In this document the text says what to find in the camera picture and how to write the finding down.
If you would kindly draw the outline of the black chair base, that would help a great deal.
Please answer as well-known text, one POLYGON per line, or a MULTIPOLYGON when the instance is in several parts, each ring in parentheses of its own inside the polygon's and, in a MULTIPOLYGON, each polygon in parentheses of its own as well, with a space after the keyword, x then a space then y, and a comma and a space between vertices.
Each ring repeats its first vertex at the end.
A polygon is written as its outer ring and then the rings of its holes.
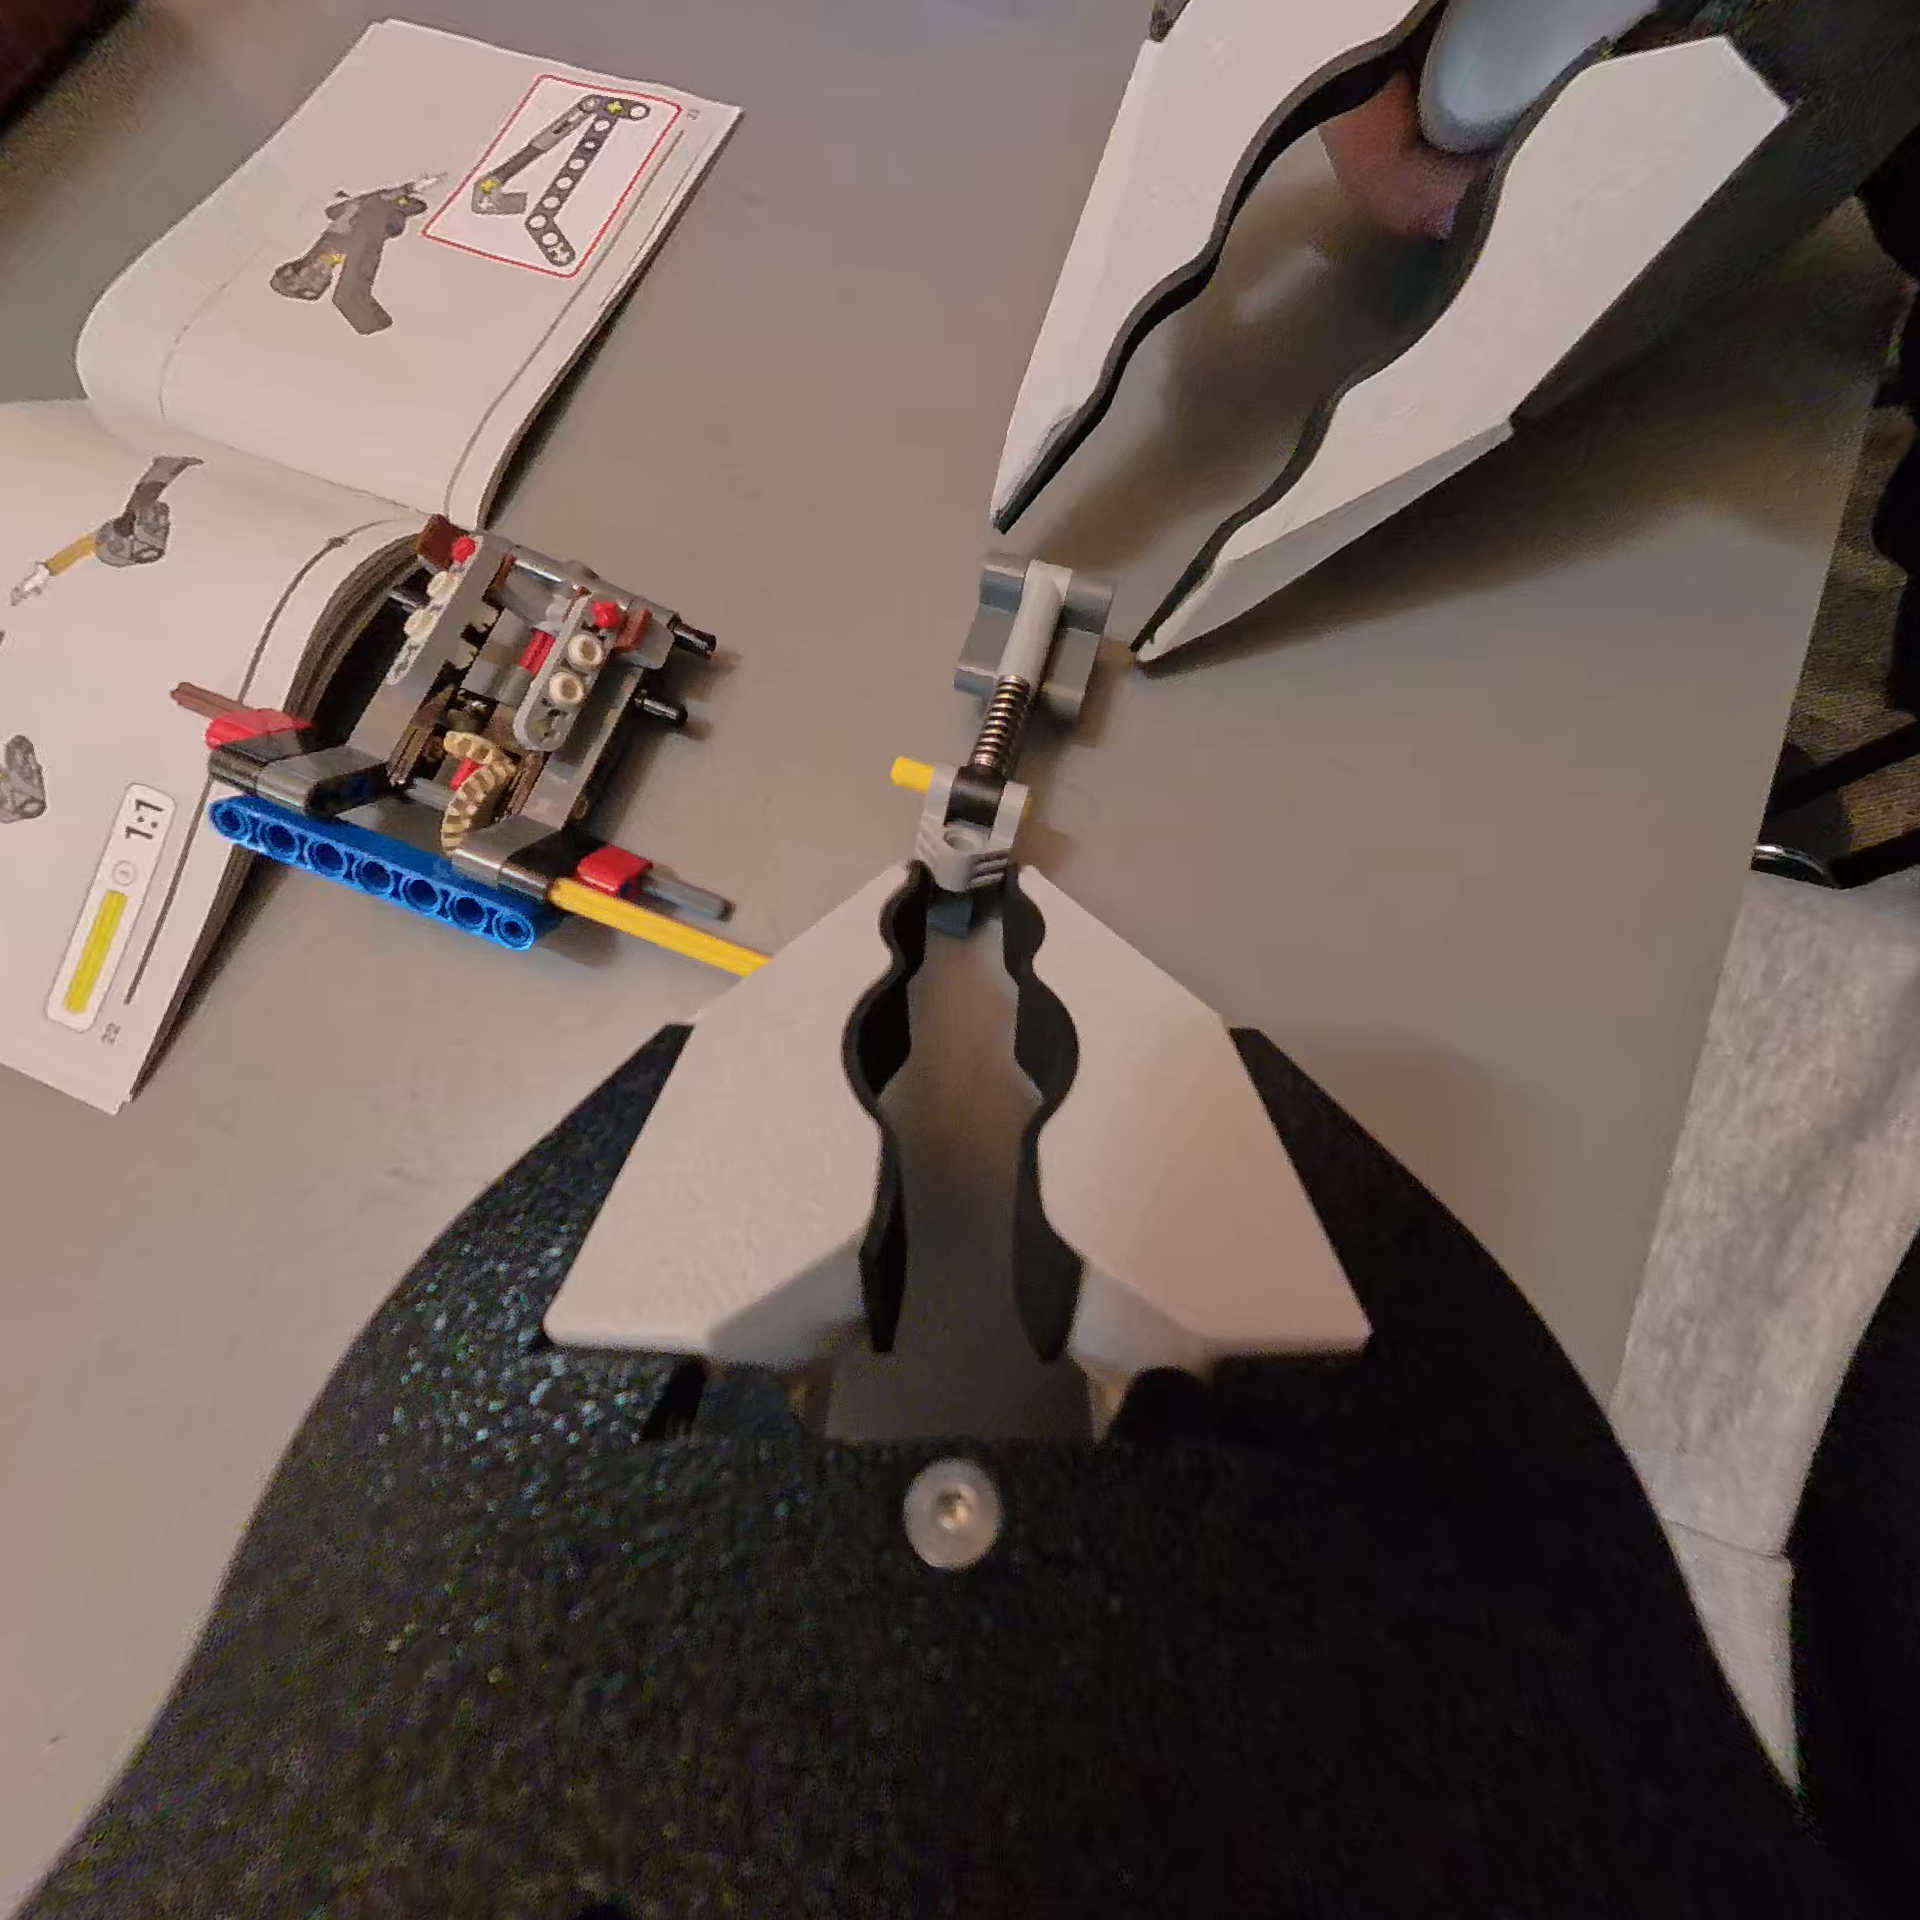
POLYGON ((1783 744, 1767 793, 1751 872, 1826 893, 1853 893, 1919 875, 1919 662, 1916 639, 1893 643, 1884 727, 1813 758, 1783 744))

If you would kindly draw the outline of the lego shock absorber assembly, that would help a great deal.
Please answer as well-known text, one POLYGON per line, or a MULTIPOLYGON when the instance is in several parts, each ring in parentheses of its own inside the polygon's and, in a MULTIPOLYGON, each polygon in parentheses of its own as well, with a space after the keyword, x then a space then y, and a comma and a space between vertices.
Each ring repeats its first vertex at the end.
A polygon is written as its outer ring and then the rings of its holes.
POLYGON ((1016 864, 1032 790, 1019 756, 1037 716, 1072 728, 1113 613, 1113 587, 1044 559, 987 558, 976 614, 954 672, 981 702, 959 764, 898 756, 893 785, 920 796, 915 859, 931 881, 929 924, 964 936, 1016 864))

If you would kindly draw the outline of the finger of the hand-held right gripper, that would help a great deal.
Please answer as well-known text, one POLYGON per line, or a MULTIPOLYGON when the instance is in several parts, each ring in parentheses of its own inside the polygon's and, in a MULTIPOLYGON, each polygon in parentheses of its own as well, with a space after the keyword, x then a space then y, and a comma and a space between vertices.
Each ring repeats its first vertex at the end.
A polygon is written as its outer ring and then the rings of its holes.
POLYGON ((1279 485, 1217 528, 1144 624, 1138 661, 1250 613, 1508 441, 1523 403, 1786 116, 1722 31, 1572 61, 1461 213, 1431 323, 1348 381, 1279 485))
POLYGON ((1209 284, 1273 157, 1364 102, 1436 1, 1156 5, 1005 428, 1009 533, 1108 411, 1146 333, 1209 284))

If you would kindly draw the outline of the person's right hand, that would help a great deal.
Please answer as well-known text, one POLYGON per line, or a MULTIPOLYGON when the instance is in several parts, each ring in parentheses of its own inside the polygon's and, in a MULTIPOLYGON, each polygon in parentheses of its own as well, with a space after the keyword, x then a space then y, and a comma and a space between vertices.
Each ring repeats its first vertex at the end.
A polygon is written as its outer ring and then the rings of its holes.
POLYGON ((1331 116, 1319 136, 1352 200, 1404 237, 1448 239, 1482 174, 1482 156, 1440 151, 1424 136, 1407 69, 1395 69, 1359 107, 1331 116))

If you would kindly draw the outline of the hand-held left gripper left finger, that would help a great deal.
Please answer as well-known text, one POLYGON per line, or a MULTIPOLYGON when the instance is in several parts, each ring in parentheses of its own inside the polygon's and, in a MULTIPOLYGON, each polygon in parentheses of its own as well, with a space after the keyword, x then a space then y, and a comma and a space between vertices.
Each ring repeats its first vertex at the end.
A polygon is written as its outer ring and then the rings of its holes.
POLYGON ((784 1376, 881 1352, 859 1247, 882 1127, 845 1036, 897 959, 881 920, 906 885, 882 868, 698 1014, 544 1310, 556 1345, 784 1376))

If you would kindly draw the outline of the lego instruction booklet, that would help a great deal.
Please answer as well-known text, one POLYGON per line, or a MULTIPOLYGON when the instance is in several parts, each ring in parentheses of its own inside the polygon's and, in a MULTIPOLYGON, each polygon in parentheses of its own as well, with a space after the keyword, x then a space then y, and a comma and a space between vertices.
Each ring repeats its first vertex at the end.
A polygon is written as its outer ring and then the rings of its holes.
POLYGON ((172 687, 313 716, 431 518, 512 539, 521 441, 738 120, 378 21, 96 302, 82 397, 5 405, 5 1067, 130 1101, 268 859, 172 687))

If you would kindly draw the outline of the lego chassis assembly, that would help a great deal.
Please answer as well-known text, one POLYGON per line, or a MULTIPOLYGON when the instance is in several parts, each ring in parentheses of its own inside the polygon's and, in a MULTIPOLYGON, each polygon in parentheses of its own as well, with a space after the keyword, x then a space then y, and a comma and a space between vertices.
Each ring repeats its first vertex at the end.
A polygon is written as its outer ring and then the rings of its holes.
POLYGON ((731 900, 592 830, 635 735, 682 731, 673 662, 715 637, 577 559, 435 516, 375 600, 373 657, 313 716, 180 680, 209 820, 288 871, 525 953, 587 920, 729 975, 764 964, 731 900))

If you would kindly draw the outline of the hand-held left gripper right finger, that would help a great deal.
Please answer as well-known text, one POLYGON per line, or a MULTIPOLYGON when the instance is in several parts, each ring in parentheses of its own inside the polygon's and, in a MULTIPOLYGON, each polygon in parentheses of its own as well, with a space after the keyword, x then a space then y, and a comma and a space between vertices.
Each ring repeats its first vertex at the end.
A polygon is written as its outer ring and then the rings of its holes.
POLYGON ((1356 1352, 1372 1333, 1224 1016, 1059 885, 1002 899, 1016 1061, 1012 1281, 1036 1355, 1140 1374, 1356 1352))

